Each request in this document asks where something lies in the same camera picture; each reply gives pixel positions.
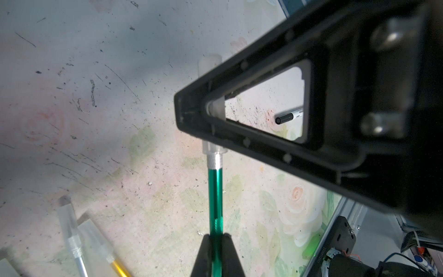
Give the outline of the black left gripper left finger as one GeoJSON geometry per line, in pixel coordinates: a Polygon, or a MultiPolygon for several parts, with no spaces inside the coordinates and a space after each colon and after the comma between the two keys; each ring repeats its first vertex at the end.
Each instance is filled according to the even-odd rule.
{"type": "Polygon", "coordinates": [[[212,276],[212,241],[211,236],[203,236],[191,277],[211,277],[212,276]]]}

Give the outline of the green carving knife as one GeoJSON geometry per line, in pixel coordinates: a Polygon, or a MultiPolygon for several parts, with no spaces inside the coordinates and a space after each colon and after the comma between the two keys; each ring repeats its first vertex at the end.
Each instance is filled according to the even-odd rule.
{"type": "Polygon", "coordinates": [[[212,276],[222,277],[223,230],[223,154],[226,150],[216,144],[203,141],[203,153],[207,156],[208,195],[212,276]]]}

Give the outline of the silver carving knife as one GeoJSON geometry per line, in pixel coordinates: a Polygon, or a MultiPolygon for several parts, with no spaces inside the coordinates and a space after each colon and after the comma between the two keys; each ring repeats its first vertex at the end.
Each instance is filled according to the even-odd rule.
{"type": "Polygon", "coordinates": [[[78,230],[78,223],[75,211],[68,196],[58,199],[57,208],[58,219],[63,234],[63,240],[68,252],[72,255],[79,276],[90,277],[90,269],[87,257],[84,253],[83,243],[78,230]]]}

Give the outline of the yellow carving knife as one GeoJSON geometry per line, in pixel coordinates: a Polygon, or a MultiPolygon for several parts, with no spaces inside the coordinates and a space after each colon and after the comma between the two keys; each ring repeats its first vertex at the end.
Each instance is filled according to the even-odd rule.
{"type": "Polygon", "coordinates": [[[91,217],[84,213],[78,222],[86,256],[90,262],[91,276],[132,277],[133,275],[117,255],[114,246],[91,217]]]}

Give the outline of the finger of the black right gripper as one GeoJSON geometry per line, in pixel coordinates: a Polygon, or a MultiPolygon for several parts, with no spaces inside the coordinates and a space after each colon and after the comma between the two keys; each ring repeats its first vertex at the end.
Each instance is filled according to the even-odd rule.
{"type": "Polygon", "coordinates": [[[312,1],[174,106],[185,133],[443,236],[441,1],[312,1]]]}

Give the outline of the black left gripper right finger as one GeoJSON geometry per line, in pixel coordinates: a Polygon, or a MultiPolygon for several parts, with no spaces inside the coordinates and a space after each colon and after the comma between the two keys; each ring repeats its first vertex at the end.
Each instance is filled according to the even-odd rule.
{"type": "Polygon", "coordinates": [[[221,242],[222,277],[245,277],[231,235],[224,233],[221,242]]]}

